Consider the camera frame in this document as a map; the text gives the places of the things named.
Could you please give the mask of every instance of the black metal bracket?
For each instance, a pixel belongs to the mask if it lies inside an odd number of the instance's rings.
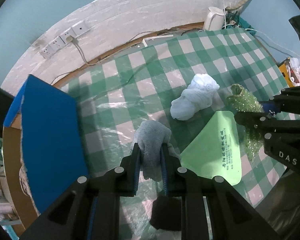
[[[221,176],[207,179],[181,167],[166,144],[161,151],[162,178],[168,196],[182,197],[182,240],[208,240],[203,197],[208,203],[215,240],[280,239],[270,225]]]
[[[281,90],[269,101],[277,112],[300,114],[300,86]],[[264,138],[265,153],[300,174],[300,120],[277,120],[268,113],[237,112],[236,122],[258,130]]]

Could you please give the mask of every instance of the checkered tablecloth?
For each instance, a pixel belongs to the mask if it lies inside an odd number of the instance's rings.
[[[188,121],[172,119],[171,101],[180,96],[196,73],[208,73],[220,85],[212,106]],[[175,151],[182,152],[215,111],[229,110],[225,99],[234,83],[244,86],[258,100],[268,100],[287,87],[267,52],[239,28],[190,33],[143,48],[91,67],[62,90],[78,102],[87,165],[92,176],[98,176],[130,154],[134,132],[143,120],[158,120],[168,126]],[[295,118],[288,114],[279,117]],[[241,156],[242,180],[235,189],[256,206],[285,168],[263,149],[253,163],[243,147]],[[173,234],[157,231],[148,223],[152,201],[160,188],[159,183],[144,181],[140,176],[138,195],[122,198],[121,239],[169,239],[166,234]]]

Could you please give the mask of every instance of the electric cable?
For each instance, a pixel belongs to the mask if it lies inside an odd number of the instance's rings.
[[[226,25],[227,25],[227,22],[226,22],[226,6],[225,6],[225,0],[222,0],[223,1],[223,13],[224,13],[224,16],[225,16],[225,28],[226,28]]]
[[[236,25],[236,26],[237,26],[236,23],[228,23],[228,24],[226,24],[225,28],[226,28],[227,26],[229,26],[229,25]]]
[[[247,28],[247,29],[245,29],[245,30],[246,30],[246,31],[255,31],[255,32],[262,33],[262,34],[263,34],[264,36],[266,36],[270,41],[272,41],[275,45],[277,45],[277,46],[279,46],[280,48],[283,48],[283,49],[285,49],[285,50],[288,50],[288,51],[292,52],[293,54],[297,55],[298,57],[300,57],[300,55],[298,55],[298,54],[295,53],[294,51],[292,51],[292,50],[290,50],[290,49],[287,49],[287,48],[285,48],[285,47],[282,47],[281,45],[275,43],[268,35],[266,35],[265,33],[261,32],[261,31],[257,31],[257,30],[255,30],[255,29],[250,29],[250,28]]]
[[[130,40],[128,40],[127,42],[132,41],[135,37],[137,37],[137,36],[140,35],[140,34],[143,34],[143,33],[154,33],[154,32],[157,32],[157,31],[147,31],[147,32],[141,32],[141,33],[138,33],[137,35],[133,36],[133,37],[132,37]],[[177,33],[177,32],[181,32],[181,30],[178,30],[178,31],[172,31],[172,32],[167,32],[167,33],[163,33],[163,34],[161,34],[161,35],[166,35],[166,34],[169,34],[169,33]],[[98,61],[98,62],[96,62],[96,63],[94,63],[94,64],[90,64],[90,63],[86,60],[82,48],[79,46],[79,44],[77,43],[77,41],[76,41],[72,36],[67,37],[67,41],[68,41],[68,42],[71,42],[71,43],[77,48],[77,50],[79,51],[80,56],[81,56],[81,58],[82,58],[82,60],[83,60],[83,62],[84,62],[85,64],[87,64],[87,65],[89,65],[89,66],[94,66],[94,65],[96,65],[97,63],[99,63],[99,61]],[[79,68],[81,68],[81,66],[78,67],[78,68],[76,68],[76,69],[74,69],[74,70],[71,70],[71,71],[69,71],[69,72],[65,72],[65,73],[62,73],[62,74],[56,76],[55,79],[50,83],[50,85],[53,84],[54,81],[55,81],[58,77],[63,76],[63,75],[66,75],[66,74],[70,74],[71,72],[76,71],[76,70],[78,70]]]

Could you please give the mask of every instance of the green glitter cloth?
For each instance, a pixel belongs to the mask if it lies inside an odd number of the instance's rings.
[[[257,98],[243,86],[234,84],[231,86],[231,90],[233,95],[228,96],[226,100],[237,111],[263,113],[263,108]],[[262,136],[255,129],[246,128],[243,140],[248,159],[253,161],[263,145]]]

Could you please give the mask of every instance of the gray towel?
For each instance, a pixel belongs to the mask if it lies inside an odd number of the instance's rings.
[[[162,143],[167,143],[169,153],[175,155],[173,146],[169,143],[170,136],[169,128],[153,120],[143,121],[136,130],[131,147],[133,148],[135,143],[139,145],[142,153],[141,170],[144,179],[161,181],[160,150]]]

